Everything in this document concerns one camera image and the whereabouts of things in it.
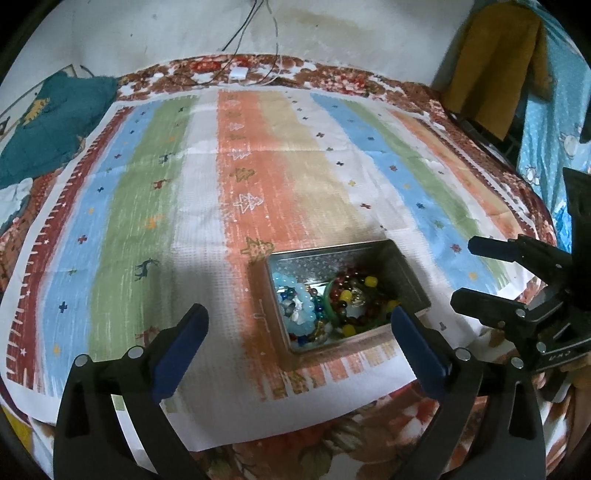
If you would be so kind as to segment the green jade bangle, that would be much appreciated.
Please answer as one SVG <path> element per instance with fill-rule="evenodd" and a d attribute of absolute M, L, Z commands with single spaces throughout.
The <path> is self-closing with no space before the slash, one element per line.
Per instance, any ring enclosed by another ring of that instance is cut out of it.
<path fill-rule="evenodd" d="M 346 308 L 352 300 L 353 292 L 345 279 L 337 277 L 325 287 L 325 313 L 335 326 L 346 321 Z"/>

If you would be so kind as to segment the blue dotted hanging cloth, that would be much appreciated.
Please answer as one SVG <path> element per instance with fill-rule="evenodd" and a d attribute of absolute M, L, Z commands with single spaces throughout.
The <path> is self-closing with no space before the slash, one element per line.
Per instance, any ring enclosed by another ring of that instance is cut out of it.
<path fill-rule="evenodd" d="M 590 106 L 590 67 L 559 21 L 537 1 L 523 1 L 543 21 L 552 94 L 548 101 L 530 94 L 518 157 L 518 172 L 546 205 L 557 245 L 572 247 L 571 216 L 563 178 L 565 167 L 590 171 L 590 143 L 584 124 Z"/>

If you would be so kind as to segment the white charger adapter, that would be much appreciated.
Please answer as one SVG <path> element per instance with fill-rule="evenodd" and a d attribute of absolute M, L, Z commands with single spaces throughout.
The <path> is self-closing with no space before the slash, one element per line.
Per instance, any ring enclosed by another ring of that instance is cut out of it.
<path fill-rule="evenodd" d="M 246 67 L 235 67 L 229 71 L 228 78 L 231 80 L 242 81 L 249 75 L 249 69 Z"/>

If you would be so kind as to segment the mustard yellow hanging garment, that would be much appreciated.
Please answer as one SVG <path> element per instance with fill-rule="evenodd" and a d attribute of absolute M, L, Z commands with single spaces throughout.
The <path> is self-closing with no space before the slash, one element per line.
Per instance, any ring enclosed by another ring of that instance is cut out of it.
<path fill-rule="evenodd" d="M 470 21 L 441 103 L 503 140 L 525 88 L 543 100 L 551 99 L 544 22 L 517 2 L 488 5 Z"/>

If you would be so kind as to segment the striped colourful cloth mat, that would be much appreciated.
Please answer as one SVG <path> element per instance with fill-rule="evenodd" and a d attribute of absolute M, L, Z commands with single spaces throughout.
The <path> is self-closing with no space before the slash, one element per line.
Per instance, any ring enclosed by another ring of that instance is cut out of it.
<path fill-rule="evenodd" d="M 74 358 L 117 358 L 199 303 L 209 331 L 175 396 L 193 450 L 298 430 L 409 383 L 393 340 L 286 372 L 252 270 L 273 253 L 391 239 L 453 344 L 479 333 L 449 305 L 515 298 L 530 275 L 468 252 L 475 235 L 540 236 L 521 181 L 493 177 L 444 115 L 301 90 L 221 89 L 119 102 L 58 176 L 1 304 L 16 406 L 56 420 Z"/>

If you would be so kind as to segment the teal blanket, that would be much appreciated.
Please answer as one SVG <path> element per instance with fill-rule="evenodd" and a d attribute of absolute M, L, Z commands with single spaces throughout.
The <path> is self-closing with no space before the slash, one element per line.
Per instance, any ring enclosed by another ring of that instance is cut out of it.
<path fill-rule="evenodd" d="M 47 78 L 1 152 L 1 186 L 37 178 L 68 163 L 114 102 L 115 77 Z"/>

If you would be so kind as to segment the white light blue cloth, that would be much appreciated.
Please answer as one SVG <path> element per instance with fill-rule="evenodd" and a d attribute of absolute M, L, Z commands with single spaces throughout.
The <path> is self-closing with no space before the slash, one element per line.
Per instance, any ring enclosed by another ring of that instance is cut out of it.
<path fill-rule="evenodd" d="M 33 186 L 32 178 L 25 178 L 19 183 L 7 186 L 0 191 L 0 228 L 4 233 L 12 221 L 28 205 Z"/>

